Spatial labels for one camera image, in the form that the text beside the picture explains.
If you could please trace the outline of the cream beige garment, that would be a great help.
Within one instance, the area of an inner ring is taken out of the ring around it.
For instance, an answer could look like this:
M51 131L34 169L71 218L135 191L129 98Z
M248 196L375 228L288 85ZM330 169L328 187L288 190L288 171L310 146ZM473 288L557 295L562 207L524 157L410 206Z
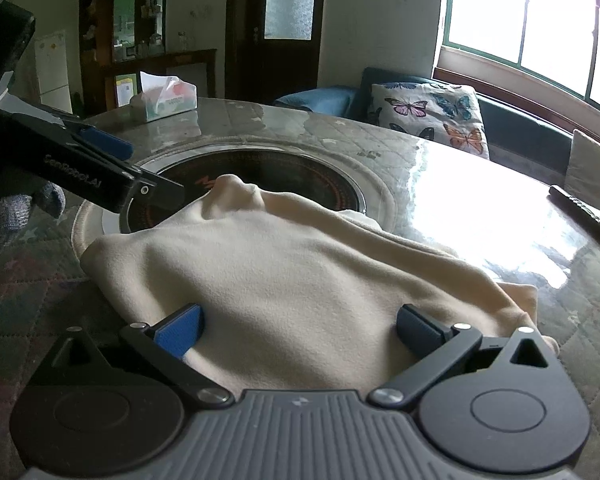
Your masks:
M99 237L81 266L129 322L199 304L185 361L234 393L369 392L414 362L394 328L404 304L495 337L535 326L538 308L534 286L234 176L152 229Z

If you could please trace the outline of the tissue box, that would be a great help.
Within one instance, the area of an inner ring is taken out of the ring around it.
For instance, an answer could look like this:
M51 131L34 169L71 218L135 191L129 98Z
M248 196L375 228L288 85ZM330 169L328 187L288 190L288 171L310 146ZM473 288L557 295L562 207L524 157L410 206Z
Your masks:
M192 112L198 107L197 87L178 76L140 72L140 86L142 91L130 101L131 115L136 122L147 124Z

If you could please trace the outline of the grey knitted glove hand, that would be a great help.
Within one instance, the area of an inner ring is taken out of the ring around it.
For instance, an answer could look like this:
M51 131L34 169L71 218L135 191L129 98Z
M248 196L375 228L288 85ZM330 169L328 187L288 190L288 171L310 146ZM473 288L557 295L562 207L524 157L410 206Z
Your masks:
M58 219L66 196L60 186L38 178L0 185L0 252L27 227L35 208Z

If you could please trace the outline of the white refrigerator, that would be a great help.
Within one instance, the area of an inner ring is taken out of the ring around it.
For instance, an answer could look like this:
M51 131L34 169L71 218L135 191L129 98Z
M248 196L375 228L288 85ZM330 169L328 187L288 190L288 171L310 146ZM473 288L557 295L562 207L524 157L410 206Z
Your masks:
M34 53L41 103L71 114L65 32L60 30L35 40Z

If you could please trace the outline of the dark wooden cabinet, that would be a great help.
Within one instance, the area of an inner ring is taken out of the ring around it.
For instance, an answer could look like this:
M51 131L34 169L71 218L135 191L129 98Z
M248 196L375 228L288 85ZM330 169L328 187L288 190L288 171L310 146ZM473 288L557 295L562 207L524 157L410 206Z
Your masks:
M79 51L83 108L91 117L129 103L142 91L140 73L184 79L194 65L204 73L194 83L215 98L216 51L168 46L168 0L79 0Z

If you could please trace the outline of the round induction cooktop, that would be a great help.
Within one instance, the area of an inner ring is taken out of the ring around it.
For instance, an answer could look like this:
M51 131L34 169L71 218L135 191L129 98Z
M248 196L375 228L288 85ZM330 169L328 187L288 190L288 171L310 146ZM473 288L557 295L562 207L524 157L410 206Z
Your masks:
M388 231L396 225L396 200L377 174L349 155L309 145L262 138L180 143L138 164L183 185L186 204L208 193L217 177L234 174L265 191L298 194L332 210L356 210Z

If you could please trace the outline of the black remote control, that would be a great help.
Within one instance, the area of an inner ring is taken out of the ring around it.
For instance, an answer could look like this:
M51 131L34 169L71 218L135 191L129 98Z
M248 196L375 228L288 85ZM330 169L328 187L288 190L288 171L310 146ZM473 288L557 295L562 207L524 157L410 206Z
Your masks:
M600 245L600 217L596 216L589 206L558 185L550 186L548 198Z

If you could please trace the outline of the dark wooden door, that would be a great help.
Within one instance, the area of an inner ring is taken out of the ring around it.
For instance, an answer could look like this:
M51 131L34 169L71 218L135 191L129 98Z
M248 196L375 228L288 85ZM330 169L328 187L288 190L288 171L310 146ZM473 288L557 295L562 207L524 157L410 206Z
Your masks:
M317 86L324 0L226 0L225 96L271 104Z

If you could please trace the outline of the blue sofa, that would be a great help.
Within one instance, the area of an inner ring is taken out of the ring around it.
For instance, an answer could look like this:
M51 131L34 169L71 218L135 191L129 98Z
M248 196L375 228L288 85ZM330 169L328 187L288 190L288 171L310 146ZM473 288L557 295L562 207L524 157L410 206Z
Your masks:
M358 88L282 96L277 106L368 122L489 159L573 194L600 192L600 141L453 84L367 67Z

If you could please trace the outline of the beige plain pillow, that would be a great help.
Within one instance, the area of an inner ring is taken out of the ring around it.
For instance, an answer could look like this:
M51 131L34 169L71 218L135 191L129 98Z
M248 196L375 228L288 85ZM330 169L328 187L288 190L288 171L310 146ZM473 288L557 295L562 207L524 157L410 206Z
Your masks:
M573 131L565 189L600 210L600 142L578 129Z

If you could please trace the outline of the butterfly print pillow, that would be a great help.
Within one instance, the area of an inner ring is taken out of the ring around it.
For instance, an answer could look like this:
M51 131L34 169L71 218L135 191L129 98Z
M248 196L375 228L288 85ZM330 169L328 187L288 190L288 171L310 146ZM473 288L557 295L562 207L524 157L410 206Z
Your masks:
M489 159L475 89L443 82L387 82L370 87L370 121Z

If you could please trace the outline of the green framed window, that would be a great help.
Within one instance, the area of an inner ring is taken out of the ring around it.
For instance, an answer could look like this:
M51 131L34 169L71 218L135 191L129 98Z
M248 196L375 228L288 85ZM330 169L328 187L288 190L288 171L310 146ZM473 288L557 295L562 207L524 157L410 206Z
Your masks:
M600 110L600 0L448 0L447 46L539 78Z

